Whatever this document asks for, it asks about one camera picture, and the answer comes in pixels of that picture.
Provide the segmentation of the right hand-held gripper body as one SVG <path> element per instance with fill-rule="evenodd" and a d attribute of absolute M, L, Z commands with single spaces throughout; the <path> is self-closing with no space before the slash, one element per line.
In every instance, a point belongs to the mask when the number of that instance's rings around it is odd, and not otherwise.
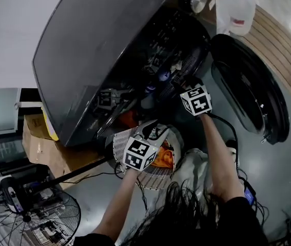
<path fill-rule="evenodd" d="M 186 111 L 193 116 L 212 111 L 211 96 L 200 78 L 187 76 L 180 98 Z"/>

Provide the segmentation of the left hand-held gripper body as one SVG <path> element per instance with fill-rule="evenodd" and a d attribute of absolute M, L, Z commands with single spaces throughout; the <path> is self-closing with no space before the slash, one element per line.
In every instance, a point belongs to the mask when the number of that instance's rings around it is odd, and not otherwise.
<path fill-rule="evenodd" d="M 123 163 L 129 168 L 143 171 L 155 160 L 160 146 L 161 138 L 154 130 L 148 138 L 140 130 L 136 130 L 124 149 Z"/>

